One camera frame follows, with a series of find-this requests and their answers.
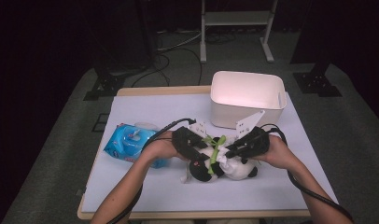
person's arm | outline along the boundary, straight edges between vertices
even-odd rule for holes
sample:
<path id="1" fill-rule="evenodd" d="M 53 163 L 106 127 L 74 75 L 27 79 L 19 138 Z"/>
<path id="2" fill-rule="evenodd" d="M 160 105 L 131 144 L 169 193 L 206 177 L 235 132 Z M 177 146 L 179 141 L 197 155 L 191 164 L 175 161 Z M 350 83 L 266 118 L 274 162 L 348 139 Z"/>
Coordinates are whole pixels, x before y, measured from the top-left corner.
<path id="1" fill-rule="evenodd" d="M 173 147 L 171 137 L 170 132 L 164 133 L 160 136 L 161 140 L 155 140 L 143 150 L 138 160 L 133 163 L 126 175 L 100 204 L 91 223 L 106 224 L 120 214 L 131 203 L 137 191 L 140 190 L 148 168 L 156 159 L 169 159 L 172 157 L 183 159 Z M 128 217 L 123 218 L 119 223 L 126 223 Z"/>
<path id="2" fill-rule="evenodd" d="M 286 144 L 277 136 L 270 135 L 270 147 L 268 152 L 253 159 L 265 161 L 272 166 L 290 171 L 294 178 L 305 188 L 330 199 L 330 196 L 317 183 L 308 168 L 291 152 Z M 302 193 L 308 206 L 313 222 L 316 223 L 353 223 L 349 218 L 330 205 Z"/>

blue plastic packaging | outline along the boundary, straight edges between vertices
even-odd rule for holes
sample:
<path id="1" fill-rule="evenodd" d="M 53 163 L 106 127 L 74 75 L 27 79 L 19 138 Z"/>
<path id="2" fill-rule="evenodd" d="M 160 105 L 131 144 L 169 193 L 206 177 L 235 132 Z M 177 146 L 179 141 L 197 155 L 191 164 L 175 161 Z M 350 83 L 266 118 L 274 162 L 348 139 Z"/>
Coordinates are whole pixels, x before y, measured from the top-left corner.
<path id="1" fill-rule="evenodd" d="M 136 161 L 146 141 L 156 132 L 128 124 L 120 124 L 114 131 L 104 151 L 110 156 L 124 160 Z M 155 160 L 151 167 L 160 168 L 165 166 L 167 160 Z"/>

hand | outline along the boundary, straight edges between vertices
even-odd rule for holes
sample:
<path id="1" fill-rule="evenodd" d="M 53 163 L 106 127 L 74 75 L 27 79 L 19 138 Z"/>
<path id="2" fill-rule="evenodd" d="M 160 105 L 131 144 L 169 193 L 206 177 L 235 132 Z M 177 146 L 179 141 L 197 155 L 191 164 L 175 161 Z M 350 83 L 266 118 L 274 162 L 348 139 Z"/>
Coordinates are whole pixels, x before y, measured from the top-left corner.
<path id="1" fill-rule="evenodd" d="M 265 154 L 251 159 L 265 161 L 280 169 L 295 170 L 302 162 L 291 152 L 280 137 L 269 135 L 269 149 Z"/>
<path id="2" fill-rule="evenodd" d="M 172 132 L 162 133 L 156 140 L 150 143 L 143 151 L 152 158 L 156 159 L 171 159 L 178 157 L 183 161 L 187 161 L 181 154 L 177 152 L 172 144 Z"/>

dark background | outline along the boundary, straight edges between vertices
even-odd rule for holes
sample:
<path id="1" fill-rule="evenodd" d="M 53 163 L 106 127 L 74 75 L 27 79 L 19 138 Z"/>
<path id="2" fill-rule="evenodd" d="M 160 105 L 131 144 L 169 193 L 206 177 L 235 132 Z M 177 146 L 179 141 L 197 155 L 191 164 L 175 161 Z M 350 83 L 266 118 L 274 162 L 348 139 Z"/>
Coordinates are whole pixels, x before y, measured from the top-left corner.
<path id="1" fill-rule="evenodd" d="M 130 69 L 152 57 L 148 46 L 128 62 L 130 46 L 136 45 L 125 47 L 114 38 L 127 35 L 133 25 L 119 19 L 127 13 L 125 4 L 134 0 L 0 1 L 0 221 L 77 82 L 98 60 L 108 61 L 103 52 Z M 265 9 L 270 4 L 208 0 L 206 7 Z M 148 13 L 156 30 L 196 29 L 200 6 L 201 1 L 150 1 Z M 379 117 L 379 1 L 280 0 L 273 30 L 302 31 L 293 63 L 315 63 L 326 49 Z"/>

gray carpet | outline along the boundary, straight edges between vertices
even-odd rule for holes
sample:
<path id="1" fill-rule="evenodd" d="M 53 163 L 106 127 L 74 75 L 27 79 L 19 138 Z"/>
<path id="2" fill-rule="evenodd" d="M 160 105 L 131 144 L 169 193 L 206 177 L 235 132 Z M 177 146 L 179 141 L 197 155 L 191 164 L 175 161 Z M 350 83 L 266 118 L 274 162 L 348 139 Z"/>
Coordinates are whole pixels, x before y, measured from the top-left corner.
<path id="1" fill-rule="evenodd" d="M 201 85 L 210 85 L 213 74 L 221 70 L 280 76 L 341 205 L 356 223 L 379 223 L 379 120 L 349 77 L 334 65 L 326 76 L 342 97 L 302 94 L 292 74 L 308 72 L 313 65 L 289 64 L 298 35 L 271 34 L 274 63 L 264 58 L 260 33 L 236 35 L 231 42 L 207 45 Z M 187 35 L 165 34 L 160 44 L 168 47 L 186 38 Z M 196 43 L 183 48 L 199 54 Z M 163 69 L 170 86 L 198 84 L 200 65 L 191 52 L 178 49 L 164 55 L 170 60 Z M 166 58 L 157 57 L 155 65 L 160 68 L 166 62 Z M 141 76 L 128 77 L 124 86 L 131 87 Z M 103 134 L 91 130 L 100 114 L 109 113 L 113 99 L 107 96 L 83 101 L 96 78 L 90 70 L 78 82 L 4 223 L 87 222 L 77 218 L 77 208 Z M 136 82 L 135 87 L 166 85 L 166 78 L 155 73 Z M 267 218 L 267 222 L 300 223 L 306 219 L 279 217 Z"/>

